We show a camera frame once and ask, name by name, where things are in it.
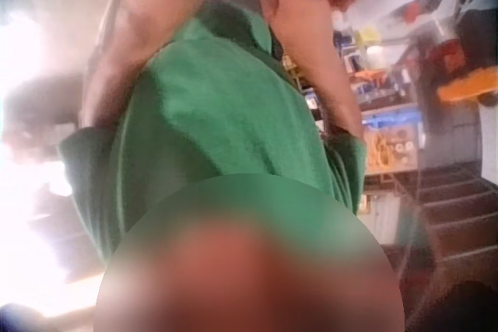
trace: orange object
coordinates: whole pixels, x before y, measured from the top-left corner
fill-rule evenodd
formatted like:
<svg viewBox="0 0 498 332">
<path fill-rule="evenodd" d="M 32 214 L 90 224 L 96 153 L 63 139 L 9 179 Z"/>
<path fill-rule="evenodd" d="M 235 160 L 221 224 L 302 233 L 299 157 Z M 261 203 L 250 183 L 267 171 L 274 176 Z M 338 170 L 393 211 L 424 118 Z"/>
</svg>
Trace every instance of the orange object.
<svg viewBox="0 0 498 332">
<path fill-rule="evenodd" d="M 456 79 L 450 85 L 440 87 L 437 95 L 441 101 L 454 103 L 473 99 L 483 93 L 498 89 L 498 67 L 474 70 L 463 79 Z"/>
</svg>

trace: shelf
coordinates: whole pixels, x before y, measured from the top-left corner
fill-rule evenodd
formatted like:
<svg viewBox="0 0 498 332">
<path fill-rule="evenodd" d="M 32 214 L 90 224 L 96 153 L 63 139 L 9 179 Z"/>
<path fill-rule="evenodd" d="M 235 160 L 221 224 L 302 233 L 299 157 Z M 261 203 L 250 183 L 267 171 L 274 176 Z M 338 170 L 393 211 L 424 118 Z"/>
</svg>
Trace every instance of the shelf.
<svg viewBox="0 0 498 332">
<path fill-rule="evenodd" d="M 361 114 L 363 116 L 371 116 L 373 114 L 391 112 L 393 110 L 408 109 L 408 108 L 417 108 L 417 107 L 418 107 L 417 103 L 405 103 L 405 104 L 393 105 L 391 107 L 384 107 L 384 108 L 379 108 L 379 109 L 365 110 L 364 112 L 361 112 Z"/>
</svg>

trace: finger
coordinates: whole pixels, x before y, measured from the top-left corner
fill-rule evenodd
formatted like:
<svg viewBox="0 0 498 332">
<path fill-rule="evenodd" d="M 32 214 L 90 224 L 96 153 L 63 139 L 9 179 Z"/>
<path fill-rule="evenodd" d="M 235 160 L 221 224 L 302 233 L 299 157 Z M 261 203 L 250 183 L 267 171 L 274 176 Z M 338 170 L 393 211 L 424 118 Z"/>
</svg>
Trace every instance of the finger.
<svg viewBox="0 0 498 332">
<path fill-rule="evenodd" d="M 271 21 L 275 17 L 278 7 L 279 0 L 261 0 L 263 17 L 265 17 L 267 21 Z"/>
</svg>

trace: green sleeve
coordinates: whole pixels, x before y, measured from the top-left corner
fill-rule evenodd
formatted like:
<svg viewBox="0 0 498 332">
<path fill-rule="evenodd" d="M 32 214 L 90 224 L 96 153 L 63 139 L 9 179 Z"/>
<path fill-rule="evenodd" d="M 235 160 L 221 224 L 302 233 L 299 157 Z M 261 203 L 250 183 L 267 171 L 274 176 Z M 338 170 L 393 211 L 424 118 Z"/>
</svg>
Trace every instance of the green sleeve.
<svg viewBox="0 0 498 332">
<path fill-rule="evenodd" d="M 111 255 L 113 242 L 118 239 L 107 224 L 113 214 L 108 194 L 113 142 L 113 131 L 85 128 L 59 145 L 79 216 L 103 259 Z"/>
<path fill-rule="evenodd" d="M 325 152 L 335 193 L 356 214 L 365 180 L 366 145 L 350 134 L 341 134 L 325 142 Z"/>
</svg>

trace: staircase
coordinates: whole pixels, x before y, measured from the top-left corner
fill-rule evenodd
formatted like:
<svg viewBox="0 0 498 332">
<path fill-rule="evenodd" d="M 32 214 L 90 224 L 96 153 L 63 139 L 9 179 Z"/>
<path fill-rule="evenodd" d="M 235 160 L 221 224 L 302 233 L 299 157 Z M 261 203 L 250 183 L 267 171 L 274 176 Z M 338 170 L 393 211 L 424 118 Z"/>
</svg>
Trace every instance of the staircase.
<svg viewBox="0 0 498 332">
<path fill-rule="evenodd" d="M 429 235 L 435 262 L 430 299 L 467 280 L 498 291 L 496 186 L 469 165 L 392 177 L 398 191 L 411 197 Z"/>
</svg>

